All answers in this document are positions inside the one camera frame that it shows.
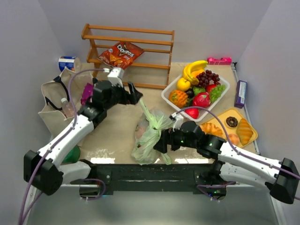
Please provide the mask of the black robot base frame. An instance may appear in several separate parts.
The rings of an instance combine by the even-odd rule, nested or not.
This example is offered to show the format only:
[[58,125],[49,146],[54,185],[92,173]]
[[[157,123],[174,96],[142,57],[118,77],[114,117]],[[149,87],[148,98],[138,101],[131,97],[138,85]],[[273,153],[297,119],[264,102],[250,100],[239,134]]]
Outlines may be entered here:
[[223,180],[220,163],[213,164],[93,164],[86,181],[75,180],[80,193],[87,196],[113,195],[117,191],[191,192],[208,194],[217,200],[234,184]]

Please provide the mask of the light green plastic bag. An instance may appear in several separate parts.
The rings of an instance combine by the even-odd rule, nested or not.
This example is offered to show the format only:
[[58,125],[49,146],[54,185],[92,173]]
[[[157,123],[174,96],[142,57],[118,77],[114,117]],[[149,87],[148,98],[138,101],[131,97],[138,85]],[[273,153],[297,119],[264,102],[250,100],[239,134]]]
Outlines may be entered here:
[[173,126],[167,114],[157,108],[148,109],[144,101],[139,101],[143,114],[135,128],[135,146],[131,156],[140,165],[149,165],[158,159],[154,146],[159,141],[162,131]]

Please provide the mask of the beige canvas tote bag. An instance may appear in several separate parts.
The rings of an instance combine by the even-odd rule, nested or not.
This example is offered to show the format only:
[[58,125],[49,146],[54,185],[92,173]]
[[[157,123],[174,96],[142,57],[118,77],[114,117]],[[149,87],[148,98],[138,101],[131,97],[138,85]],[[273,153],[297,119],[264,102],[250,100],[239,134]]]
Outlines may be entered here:
[[93,84],[90,72],[83,72],[76,77],[73,75],[75,75],[74,71],[64,68],[57,77],[41,86],[45,105],[38,115],[53,138],[73,120],[73,116],[64,113],[61,100],[65,98],[69,103],[73,101],[76,109],[79,110],[82,106],[84,88],[87,84]]

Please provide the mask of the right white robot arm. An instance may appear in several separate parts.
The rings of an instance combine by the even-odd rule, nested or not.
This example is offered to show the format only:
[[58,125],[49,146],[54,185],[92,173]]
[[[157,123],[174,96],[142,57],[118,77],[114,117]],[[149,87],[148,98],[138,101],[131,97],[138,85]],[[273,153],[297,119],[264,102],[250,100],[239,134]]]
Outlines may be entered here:
[[154,149],[166,153],[168,146],[173,151],[192,148],[201,156],[214,159],[217,167],[213,172],[224,181],[266,188],[282,203],[293,204],[296,200],[300,174],[288,158],[276,160],[248,152],[221,137],[204,133],[193,121],[184,122],[180,128],[164,129]]

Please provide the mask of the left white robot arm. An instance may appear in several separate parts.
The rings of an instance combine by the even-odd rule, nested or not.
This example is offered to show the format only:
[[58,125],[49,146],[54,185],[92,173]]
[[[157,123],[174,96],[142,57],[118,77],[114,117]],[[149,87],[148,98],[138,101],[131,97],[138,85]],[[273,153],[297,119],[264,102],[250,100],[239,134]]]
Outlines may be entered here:
[[89,163],[78,161],[63,165],[67,154],[106,117],[107,111],[117,104],[136,105],[143,94],[133,83],[128,83],[129,91],[108,80],[99,81],[93,94],[77,112],[73,121],[49,144],[37,152],[29,150],[23,158],[23,178],[29,186],[34,186],[46,195],[54,194],[63,184],[82,180],[89,176]]

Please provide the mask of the clear plastic water bottle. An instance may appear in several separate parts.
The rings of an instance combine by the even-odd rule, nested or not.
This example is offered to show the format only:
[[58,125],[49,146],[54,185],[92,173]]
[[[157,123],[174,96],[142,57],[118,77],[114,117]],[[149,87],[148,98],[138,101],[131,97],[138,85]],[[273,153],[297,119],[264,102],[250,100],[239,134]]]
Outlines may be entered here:
[[73,109],[73,106],[66,98],[61,99],[61,104],[62,104],[63,113],[67,118],[71,118],[75,116],[75,111]]

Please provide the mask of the purple snack bag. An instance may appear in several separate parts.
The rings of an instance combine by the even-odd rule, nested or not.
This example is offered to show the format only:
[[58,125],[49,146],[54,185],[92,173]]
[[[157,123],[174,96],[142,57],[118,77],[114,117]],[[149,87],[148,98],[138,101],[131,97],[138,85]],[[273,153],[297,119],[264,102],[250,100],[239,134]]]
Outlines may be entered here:
[[82,97],[81,97],[81,105],[85,105],[88,99],[92,96],[93,94],[93,89],[94,85],[87,83],[83,89]]

